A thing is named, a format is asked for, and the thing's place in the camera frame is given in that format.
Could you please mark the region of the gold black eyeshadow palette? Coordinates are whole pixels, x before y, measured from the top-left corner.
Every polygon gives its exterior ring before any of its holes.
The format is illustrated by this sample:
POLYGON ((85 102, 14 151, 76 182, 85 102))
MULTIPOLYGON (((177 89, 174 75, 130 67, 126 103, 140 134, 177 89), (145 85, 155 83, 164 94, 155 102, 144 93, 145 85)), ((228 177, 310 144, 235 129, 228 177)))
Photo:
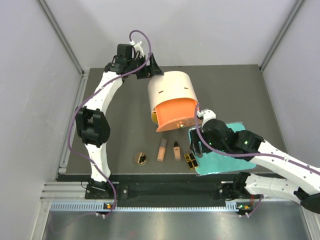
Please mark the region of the gold black eyeshadow palette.
POLYGON ((198 164, 198 162, 192 152, 185 154, 184 159, 185 159, 186 164, 190 170, 196 169, 199 166, 199 164, 198 164))

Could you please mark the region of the yellow drawer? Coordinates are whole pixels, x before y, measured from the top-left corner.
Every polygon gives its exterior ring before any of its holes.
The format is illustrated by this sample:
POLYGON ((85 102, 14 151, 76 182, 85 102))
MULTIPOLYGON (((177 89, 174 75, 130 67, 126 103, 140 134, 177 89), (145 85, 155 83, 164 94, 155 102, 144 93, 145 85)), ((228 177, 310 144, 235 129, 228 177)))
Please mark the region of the yellow drawer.
POLYGON ((158 125, 157 113, 154 112, 154 111, 151 113, 151 120, 152 120, 153 123, 155 123, 156 125, 158 125))

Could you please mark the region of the peach concealer tube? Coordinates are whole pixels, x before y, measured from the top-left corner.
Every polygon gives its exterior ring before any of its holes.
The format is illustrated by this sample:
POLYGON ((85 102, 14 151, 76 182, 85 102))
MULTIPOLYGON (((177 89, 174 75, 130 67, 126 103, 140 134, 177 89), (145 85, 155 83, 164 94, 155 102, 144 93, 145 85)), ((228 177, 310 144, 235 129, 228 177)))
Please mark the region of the peach concealer tube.
POLYGON ((166 145, 167 145, 167 139, 163 138, 160 142, 160 146, 157 153, 157 161, 163 162, 165 158, 166 153, 166 145))

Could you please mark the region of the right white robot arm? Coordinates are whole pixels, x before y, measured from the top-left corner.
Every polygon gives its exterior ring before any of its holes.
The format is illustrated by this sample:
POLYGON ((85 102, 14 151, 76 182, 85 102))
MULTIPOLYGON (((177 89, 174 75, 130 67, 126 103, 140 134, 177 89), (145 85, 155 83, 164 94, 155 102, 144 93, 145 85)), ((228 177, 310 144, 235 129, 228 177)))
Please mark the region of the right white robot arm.
POLYGON ((239 173, 233 192, 239 198, 265 195, 291 200, 305 209, 320 212, 320 169, 279 150, 249 130, 234 131, 223 121, 210 119, 189 131, 190 149, 202 157, 215 153, 262 166, 277 175, 262 177, 239 173))

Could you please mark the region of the white drawer organizer shell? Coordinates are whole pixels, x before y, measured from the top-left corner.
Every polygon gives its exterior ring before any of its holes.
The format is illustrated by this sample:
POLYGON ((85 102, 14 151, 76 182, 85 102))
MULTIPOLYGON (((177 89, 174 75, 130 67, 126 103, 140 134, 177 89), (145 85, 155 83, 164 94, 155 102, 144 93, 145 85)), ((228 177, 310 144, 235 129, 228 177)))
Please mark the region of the white drawer organizer shell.
POLYGON ((153 77, 148 84, 150 111, 168 100, 188 98, 198 102, 189 75, 182 71, 167 71, 153 77))

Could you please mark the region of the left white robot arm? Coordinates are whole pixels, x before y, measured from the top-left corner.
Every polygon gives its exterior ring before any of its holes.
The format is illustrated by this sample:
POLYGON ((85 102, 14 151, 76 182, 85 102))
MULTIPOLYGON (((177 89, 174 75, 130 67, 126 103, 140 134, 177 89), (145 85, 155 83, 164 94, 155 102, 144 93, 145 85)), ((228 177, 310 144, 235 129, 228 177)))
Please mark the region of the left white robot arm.
POLYGON ((115 196, 108 182, 111 170, 107 160, 107 141, 111 134, 106 111, 126 77, 135 74, 138 79, 162 76, 153 55, 145 56, 142 42, 119 44, 112 62, 108 63, 93 96, 75 116, 76 131, 84 144, 91 165, 91 176, 86 187, 86 199, 109 199, 115 196))

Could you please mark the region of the orange top drawer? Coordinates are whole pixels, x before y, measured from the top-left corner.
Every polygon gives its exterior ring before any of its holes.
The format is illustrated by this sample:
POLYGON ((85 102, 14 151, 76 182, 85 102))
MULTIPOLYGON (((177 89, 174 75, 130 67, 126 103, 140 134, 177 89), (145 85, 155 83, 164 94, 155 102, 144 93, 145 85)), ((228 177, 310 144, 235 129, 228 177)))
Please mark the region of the orange top drawer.
POLYGON ((177 98, 158 104, 151 112, 156 112, 156 131, 166 132, 195 125, 197 101, 191 98, 177 98))

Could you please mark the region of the foundation bottle black pump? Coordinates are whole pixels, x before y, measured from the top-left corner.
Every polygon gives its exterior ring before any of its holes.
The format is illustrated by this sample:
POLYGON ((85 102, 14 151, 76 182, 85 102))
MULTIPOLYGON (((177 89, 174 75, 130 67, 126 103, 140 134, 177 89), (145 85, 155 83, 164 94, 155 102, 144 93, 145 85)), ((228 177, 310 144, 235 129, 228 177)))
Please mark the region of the foundation bottle black pump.
POLYGON ((177 141, 175 141, 173 143, 173 154, 174 154, 174 159, 176 161, 180 161, 181 160, 181 150, 180 150, 180 146, 179 146, 177 141))

